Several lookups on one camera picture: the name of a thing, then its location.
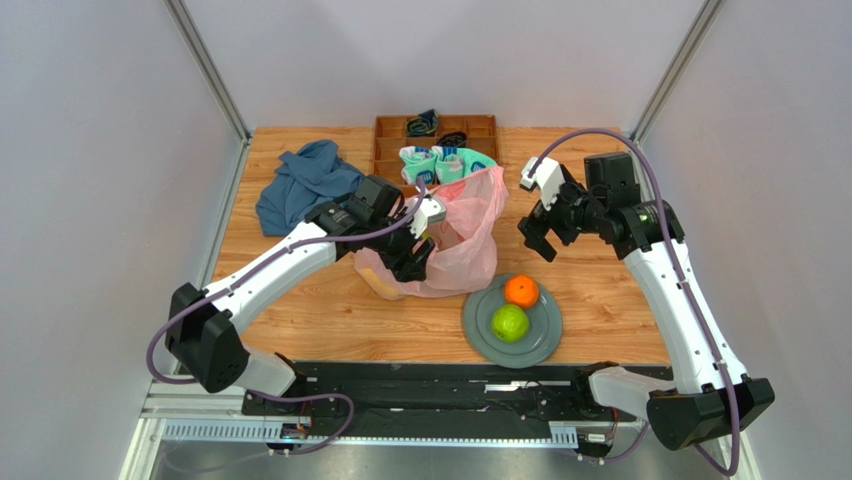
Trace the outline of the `pink translucent plastic bag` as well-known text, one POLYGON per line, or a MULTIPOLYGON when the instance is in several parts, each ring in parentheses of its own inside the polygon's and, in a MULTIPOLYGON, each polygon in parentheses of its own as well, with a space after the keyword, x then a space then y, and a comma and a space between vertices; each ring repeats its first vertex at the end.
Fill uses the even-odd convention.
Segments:
POLYGON ((427 237, 435 241, 436 248, 428 259, 426 279, 407 283, 395 280, 378 254, 367 249, 355 254, 355 271, 373 269, 383 280, 393 282, 404 297, 449 297, 488 286, 497 267, 493 229, 508 200, 504 168, 480 170, 439 185, 431 194, 444 204, 447 214, 443 222, 427 229, 427 237))

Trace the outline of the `orange fake fruit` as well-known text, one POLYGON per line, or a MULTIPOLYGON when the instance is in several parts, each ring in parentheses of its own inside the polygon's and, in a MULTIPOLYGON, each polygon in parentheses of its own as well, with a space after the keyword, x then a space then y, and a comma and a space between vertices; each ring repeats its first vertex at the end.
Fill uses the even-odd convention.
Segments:
POLYGON ((522 309, 532 308, 540 298, 539 284, 528 275, 514 275, 507 279, 503 287, 507 303, 522 309))

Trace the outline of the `green fake apple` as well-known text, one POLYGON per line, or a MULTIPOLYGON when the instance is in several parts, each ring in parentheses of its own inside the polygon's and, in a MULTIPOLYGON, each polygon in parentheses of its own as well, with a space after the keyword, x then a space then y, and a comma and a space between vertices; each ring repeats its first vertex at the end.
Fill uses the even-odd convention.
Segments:
POLYGON ((530 320, 526 312, 515 304, 499 307, 492 316, 491 330, 504 343, 515 343, 529 332, 530 320))

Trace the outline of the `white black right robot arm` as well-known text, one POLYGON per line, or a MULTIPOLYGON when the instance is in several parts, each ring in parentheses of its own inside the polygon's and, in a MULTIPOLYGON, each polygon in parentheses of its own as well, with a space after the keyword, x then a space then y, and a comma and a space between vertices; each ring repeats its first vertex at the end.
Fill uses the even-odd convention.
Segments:
POLYGON ((540 195, 518 225, 527 248, 547 261, 554 233, 569 245, 582 233, 613 247, 637 281, 664 339, 673 378, 666 382, 613 362, 583 367, 580 406, 613 407, 645 420, 660 443, 681 450, 741 432, 775 400, 766 378, 751 377, 715 323, 689 261, 671 206, 644 201, 625 152, 585 159, 584 182, 549 157, 521 170, 522 189, 540 195))

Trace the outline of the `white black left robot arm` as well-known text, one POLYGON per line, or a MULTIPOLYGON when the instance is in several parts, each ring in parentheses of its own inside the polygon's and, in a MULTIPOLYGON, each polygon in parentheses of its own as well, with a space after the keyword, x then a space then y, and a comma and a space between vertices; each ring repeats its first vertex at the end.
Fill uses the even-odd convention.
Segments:
POLYGON ((237 272, 203 288, 177 288, 169 319, 146 350, 152 376, 182 382, 155 367, 154 349, 163 344, 188 371, 186 383, 210 394, 236 386, 282 396, 297 380, 295 368, 280 354, 244 345, 242 333, 302 280, 362 249, 376 253, 398 282, 425 280, 435 248, 425 234, 445 219, 446 208, 423 182, 417 191, 407 204, 398 187, 370 175, 355 192, 315 205, 287 236, 237 272))

